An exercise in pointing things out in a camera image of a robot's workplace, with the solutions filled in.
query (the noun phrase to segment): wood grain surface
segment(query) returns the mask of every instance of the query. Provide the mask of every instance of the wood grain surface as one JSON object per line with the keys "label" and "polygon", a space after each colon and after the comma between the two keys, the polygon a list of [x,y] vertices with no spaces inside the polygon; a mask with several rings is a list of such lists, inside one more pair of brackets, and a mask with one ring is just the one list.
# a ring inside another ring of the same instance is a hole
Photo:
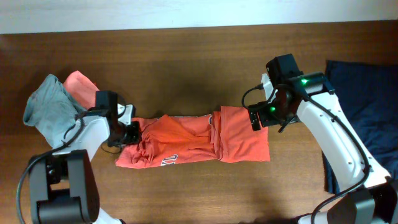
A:
{"label": "wood grain surface", "polygon": [[[17,223],[17,181],[31,156],[50,149],[22,123],[29,95],[49,73],[64,81],[79,70],[136,105],[140,117],[193,116],[239,106],[277,55],[293,53],[305,73],[324,71],[327,59],[392,64],[397,40],[397,21],[0,35],[0,220]],[[260,92],[248,98],[259,100]],[[239,223],[311,212],[329,197],[321,150],[303,124],[278,128],[269,129],[270,162],[134,170],[98,151],[92,165],[101,207],[127,223]],[[27,182],[22,204],[30,220]]]}

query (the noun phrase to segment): white backdrop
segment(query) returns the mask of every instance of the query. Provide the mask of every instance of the white backdrop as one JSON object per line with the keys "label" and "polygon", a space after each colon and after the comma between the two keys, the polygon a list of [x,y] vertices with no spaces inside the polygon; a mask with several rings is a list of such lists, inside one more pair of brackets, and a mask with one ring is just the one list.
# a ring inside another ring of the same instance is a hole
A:
{"label": "white backdrop", "polygon": [[398,19],[398,0],[0,0],[0,34]]}

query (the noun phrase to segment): pink cloth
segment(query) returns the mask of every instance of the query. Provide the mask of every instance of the pink cloth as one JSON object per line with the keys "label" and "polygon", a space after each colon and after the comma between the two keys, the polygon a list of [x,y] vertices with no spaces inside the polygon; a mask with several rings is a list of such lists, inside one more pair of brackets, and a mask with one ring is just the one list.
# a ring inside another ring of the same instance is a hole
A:
{"label": "pink cloth", "polygon": [[[95,105],[97,87],[73,72],[65,89],[86,109]],[[246,109],[222,106],[200,117],[133,118],[140,123],[142,141],[126,146],[116,165],[148,168],[218,159],[223,162],[269,161],[268,129],[253,131]]]}

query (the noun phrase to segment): clothing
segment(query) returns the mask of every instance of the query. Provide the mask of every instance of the clothing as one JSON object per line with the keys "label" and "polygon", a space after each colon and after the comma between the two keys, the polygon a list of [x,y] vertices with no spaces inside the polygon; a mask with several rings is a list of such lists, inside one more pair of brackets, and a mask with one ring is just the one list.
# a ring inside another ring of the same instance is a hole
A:
{"label": "clothing", "polygon": [[[329,61],[326,75],[348,121],[373,157],[398,179],[398,65]],[[340,190],[324,157],[326,187]]]}
{"label": "clothing", "polygon": [[64,89],[54,75],[48,75],[27,100],[24,124],[35,126],[52,146],[58,146],[65,131],[75,124],[75,115],[85,109]]}
{"label": "clothing", "polygon": [[[86,108],[95,104],[95,85],[80,72],[71,74],[65,88]],[[269,161],[268,129],[253,131],[248,111],[222,106],[200,117],[159,119],[133,118],[138,121],[142,141],[124,147],[116,165],[148,168],[218,159],[223,162]]]}

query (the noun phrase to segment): red cloth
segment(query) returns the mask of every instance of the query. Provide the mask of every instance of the red cloth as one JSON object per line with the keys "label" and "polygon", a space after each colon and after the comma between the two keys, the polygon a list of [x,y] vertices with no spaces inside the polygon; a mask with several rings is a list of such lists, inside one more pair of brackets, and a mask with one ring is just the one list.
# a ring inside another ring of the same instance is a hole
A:
{"label": "red cloth", "polygon": [[[96,87],[80,72],[72,73],[65,89],[85,108],[95,104]],[[116,165],[148,168],[218,159],[223,162],[269,161],[268,129],[253,131],[246,109],[222,106],[200,117],[133,118],[142,141],[126,146]]]}

